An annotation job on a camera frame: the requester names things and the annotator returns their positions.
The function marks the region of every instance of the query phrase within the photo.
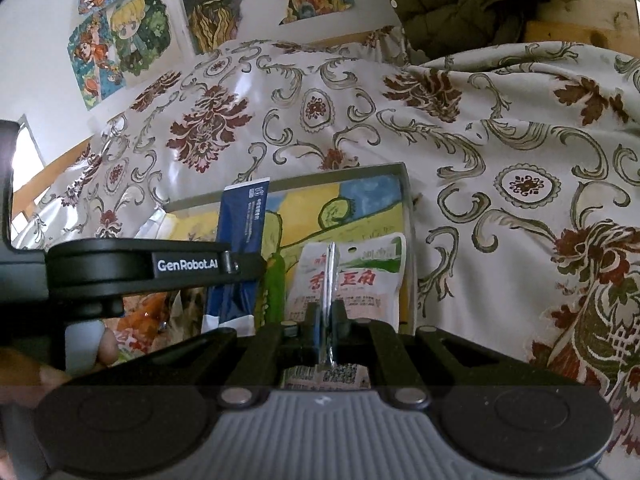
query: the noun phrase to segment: wooden board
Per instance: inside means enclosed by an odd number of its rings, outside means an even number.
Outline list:
[[[312,41],[313,46],[337,46],[345,43],[362,43],[371,34],[371,31],[356,32],[345,36],[337,36],[336,38],[327,38],[326,40]]]
[[[523,41],[575,41],[640,58],[640,38],[637,36],[570,23],[527,22]]]
[[[615,30],[640,38],[636,0],[551,0],[538,5],[536,20]]]

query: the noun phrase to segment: white patterned fabric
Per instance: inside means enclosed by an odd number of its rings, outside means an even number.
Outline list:
[[[601,469],[640,480],[640,60],[542,43],[411,66],[388,32],[320,51],[232,41],[175,67],[17,244],[130,237],[232,182],[402,161],[418,324],[598,387],[616,417]]]

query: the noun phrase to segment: gray gripper base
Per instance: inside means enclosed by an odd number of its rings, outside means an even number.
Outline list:
[[[127,446],[125,435],[122,445]],[[196,452],[181,463],[144,478],[507,480],[515,477],[489,471],[460,456],[443,441],[427,416],[392,408],[376,392],[274,391],[259,408],[225,413]],[[63,472],[50,476],[50,480],[75,479]],[[561,480],[606,479],[589,468]]]

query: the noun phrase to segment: human hand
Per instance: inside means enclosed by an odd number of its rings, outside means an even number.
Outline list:
[[[114,333],[105,328],[96,364],[90,373],[113,364],[117,359],[118,342]],[[51,390],[70,379],[64,372],[40,364],[13,348],[0,348],[0,404],[15,402],[35,408]],[[0,479],[15,480],[11,459],[2,444],[0,439]]]

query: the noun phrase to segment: wooden bed frame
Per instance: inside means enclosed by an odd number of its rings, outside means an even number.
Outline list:
[[[316,41],[334,46],[363,41],[370,32],[360,32]],[[522,41],[575,41],[608,48],[640,58],[640,25],[636,0],[550,0],[538,6],[536,19],[528,22]],[[23,213],[29,219],[34,201],[78,160],[89,140],[80,142],[49,164],[14,194],[12,220]]]

